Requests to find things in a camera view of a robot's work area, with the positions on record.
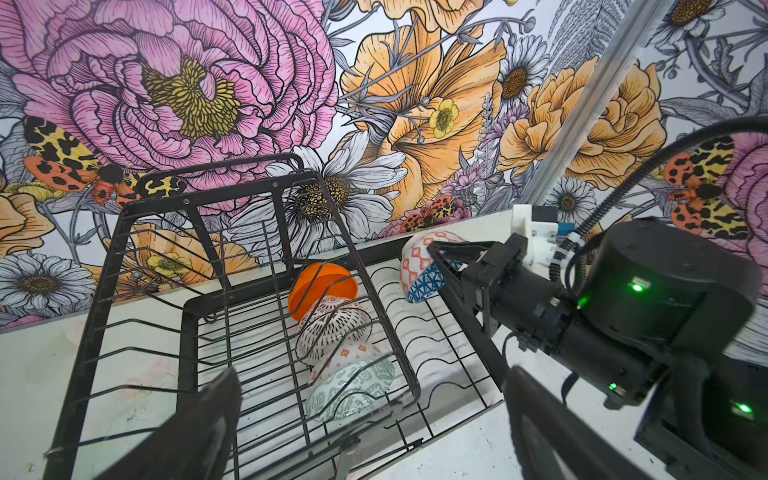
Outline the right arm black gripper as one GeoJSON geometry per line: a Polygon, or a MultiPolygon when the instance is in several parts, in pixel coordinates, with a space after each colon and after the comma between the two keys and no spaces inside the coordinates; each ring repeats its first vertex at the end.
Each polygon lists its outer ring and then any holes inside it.
{"type": "Polygon", "coordinates": [[[502,390],[509,370],[491,337],[504,326],[523,350],[552,354],[567,324],[567,294],[558,281],[523,265],[528,239],[511,235],[497,241],[433,241],[427,251],[446,282],[462,282],[463,298],[482,319],[462,306],[448,285],[440,297],[460,325],[495,385],[502,390]]]}

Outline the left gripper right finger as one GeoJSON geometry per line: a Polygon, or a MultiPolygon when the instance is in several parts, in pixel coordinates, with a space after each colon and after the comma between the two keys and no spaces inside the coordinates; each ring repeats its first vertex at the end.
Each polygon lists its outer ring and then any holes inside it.
{"type": "Polygon", "coordinates": [[[503,395],[525,479],[648,477],[523,368],[508,370],[503,395]]]}

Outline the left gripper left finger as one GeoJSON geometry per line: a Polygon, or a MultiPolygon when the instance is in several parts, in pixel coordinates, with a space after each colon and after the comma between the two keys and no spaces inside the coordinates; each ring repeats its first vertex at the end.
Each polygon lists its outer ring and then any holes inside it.
{"type": "Polygon", "coordinates": [[[221,479],[236,439],[241,404],[241,384],[230,367],[98,477],[221,479]]]}

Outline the dark blue patterned bowl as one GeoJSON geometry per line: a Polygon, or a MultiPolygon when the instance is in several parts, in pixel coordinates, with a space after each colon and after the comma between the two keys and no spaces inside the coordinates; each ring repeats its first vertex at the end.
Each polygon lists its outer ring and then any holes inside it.
{"type": "Polygon", "coordinates": [[[445,285],[442,273],[428,252],[428,246],[435,241],[459,243],[465,239],[453,232],[438,230],[415,235],[405,243],[399,282],[409,303],[421,303],[445,285]]]}

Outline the white bowl dark radial pattern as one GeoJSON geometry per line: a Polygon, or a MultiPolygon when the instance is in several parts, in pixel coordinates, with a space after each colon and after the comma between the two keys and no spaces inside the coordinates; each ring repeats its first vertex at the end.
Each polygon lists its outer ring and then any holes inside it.
{"type": "Polygon", "coordinates": [[[357,301],[325,296],[316,301],[299,323],[297,359],[314,366],[343,341],[364,341],[372,331],[372,316],[357,301]]]}

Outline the orange plastic bowl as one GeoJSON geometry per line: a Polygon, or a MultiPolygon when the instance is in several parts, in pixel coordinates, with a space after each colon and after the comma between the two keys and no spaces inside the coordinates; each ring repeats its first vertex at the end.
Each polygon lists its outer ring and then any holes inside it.
{"type": "Polygon", "coordinates": [[[310,308],[326,296],[353,300],[358,295],[358,284],[346,268],[316,262],[302,270],[288,297],[291,317],[301,322],[310,308]]]}

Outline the green patterned ceramic bowl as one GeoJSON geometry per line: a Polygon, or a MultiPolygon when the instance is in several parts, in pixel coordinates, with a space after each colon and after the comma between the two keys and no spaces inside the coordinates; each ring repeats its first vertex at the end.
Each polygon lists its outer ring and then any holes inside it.
{"type": "Polygon", "coordinates": [[[396,367],[377,346],[345,341],[314,365],[305,411],[319,422],[356,415],[384,396],[395,377],[396,367]]]}

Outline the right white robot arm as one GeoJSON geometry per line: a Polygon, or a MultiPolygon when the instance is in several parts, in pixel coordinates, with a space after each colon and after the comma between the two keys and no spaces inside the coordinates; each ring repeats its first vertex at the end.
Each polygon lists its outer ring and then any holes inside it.
{"type": "Polygon", "coordinates": [[[605,395],[643,406],[635,441],[677,479],[767,475],[767,370],[726,355],[753,315],[760,268],[714,243],[635,220],[594,237],[583,287],[523,263],[525,237],[433,244],[441,297],[504,395],[526,479],[640,479],[643,472],[493,343],[506,327],[605,395]]]}

